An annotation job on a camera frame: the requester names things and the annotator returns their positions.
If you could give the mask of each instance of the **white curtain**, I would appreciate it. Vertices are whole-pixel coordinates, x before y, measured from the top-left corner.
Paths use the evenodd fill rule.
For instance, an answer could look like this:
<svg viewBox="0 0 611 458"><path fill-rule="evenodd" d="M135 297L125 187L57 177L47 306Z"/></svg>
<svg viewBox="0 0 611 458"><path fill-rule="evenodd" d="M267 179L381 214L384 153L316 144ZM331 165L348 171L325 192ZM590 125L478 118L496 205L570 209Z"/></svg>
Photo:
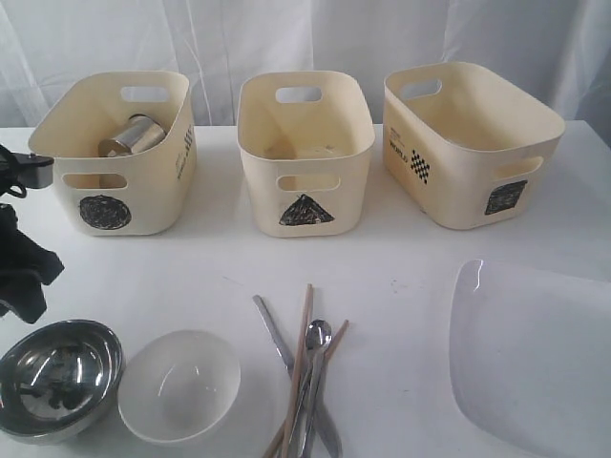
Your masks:
<svg viewBox="0 0 611 458"><path fill-rule="evenodd" d="M374 121L384 78L462 60L611 144L611 0L0 0L0 127L33 126L75 81L172 70L198 124L233 124L258 73L338 70Z"/></svg>

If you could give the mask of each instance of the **white tablecloth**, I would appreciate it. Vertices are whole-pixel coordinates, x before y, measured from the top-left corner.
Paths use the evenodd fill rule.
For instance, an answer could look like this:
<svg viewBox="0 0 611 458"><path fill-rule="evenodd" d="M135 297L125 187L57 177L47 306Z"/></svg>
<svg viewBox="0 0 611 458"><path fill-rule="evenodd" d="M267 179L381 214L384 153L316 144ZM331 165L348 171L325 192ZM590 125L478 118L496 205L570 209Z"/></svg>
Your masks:
<svg viewBox="0 0 611 458"><path fill-rule="evenodd" d="M31 131L0 130L0 143L27 151ZM128 359L169 331L213 330L242 359L241 393L225 427L197 447L167 450L140 442L115 409L59 446L0 435L2 456L260 456L285 414L289 382L250 298L267 299L294 344L308 282L316 287L316 316L334 326L352 322L326 392L347 458L525 456L474 427L453 400L453 283L473 258L611 281L611 152L587 124L568 123L524 215L468 232L444 229L418 210L384 169L378 139L361 223L312 239L272 239L256 229L235 128L196 128L196 137L190 195L162 234L92 238L73 229L51 190L3 198L17 209L20 228L56 251L66 270L46 288L49 310L36 325L12 315L0 320L0 352L70 318L109 325ZM315 456L325 456L319 446Z"/></svg>

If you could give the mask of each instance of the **storage bin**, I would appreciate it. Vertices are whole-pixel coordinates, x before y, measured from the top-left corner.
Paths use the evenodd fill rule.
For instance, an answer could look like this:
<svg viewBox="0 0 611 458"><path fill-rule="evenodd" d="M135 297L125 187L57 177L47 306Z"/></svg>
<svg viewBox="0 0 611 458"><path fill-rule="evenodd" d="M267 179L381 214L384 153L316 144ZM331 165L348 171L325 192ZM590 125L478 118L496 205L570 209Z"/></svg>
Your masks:
<svg viewBox="0 0 611 458"><path fill-rule="evenodd" d="M320 98L279 101L284 88L314 88ZM267 73L244 83L238 141L259 228L302 237L354 227L374 139L367 102L347 74Z"/></svg>
<svg viewBox="0 0 611 458"><path fill-rule="evenodd" d="M433 94L403 93L437 82ZM386 80L384 162L437 223L470 229L524 211L563 119L493 72L453 62Z"/></svg>
<svg viewBox="0 0 611 458"><path fill-rule="evenodd" d="M135 114L153 118L167 136L132 156L99 157L98 142ZM80 231L97 236L162 231L179 217L196 164L189 80L171 72L87 77L51 109L33 132L30 148L55 157L53 187Z"/></svg>

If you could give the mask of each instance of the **square plate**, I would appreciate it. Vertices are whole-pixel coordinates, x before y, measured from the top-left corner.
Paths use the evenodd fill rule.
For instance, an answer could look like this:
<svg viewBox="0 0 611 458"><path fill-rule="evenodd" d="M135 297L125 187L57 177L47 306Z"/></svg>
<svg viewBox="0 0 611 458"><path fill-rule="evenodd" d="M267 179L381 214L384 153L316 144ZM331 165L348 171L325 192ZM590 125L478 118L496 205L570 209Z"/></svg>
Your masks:
<svg viewBox="0 0 611 458"><path fill-rule="evenodd" d="M611 456L611 283L467 262L450 373L460 410L498 439L542 456Z"/></svg>

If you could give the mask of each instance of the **stainless steel cup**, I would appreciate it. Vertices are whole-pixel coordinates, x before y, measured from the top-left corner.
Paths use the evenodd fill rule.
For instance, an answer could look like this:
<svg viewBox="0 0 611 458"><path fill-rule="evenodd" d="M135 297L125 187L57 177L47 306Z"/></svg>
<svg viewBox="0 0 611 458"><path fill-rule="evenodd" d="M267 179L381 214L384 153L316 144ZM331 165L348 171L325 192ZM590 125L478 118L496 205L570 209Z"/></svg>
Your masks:
<svg viewBox="0 0 611 458"><path fill-rule="evenodd" d="M165 138L166 132L145 114L134 114L113 137L97 145L100 157L130 156L149 150Z"/></svg>

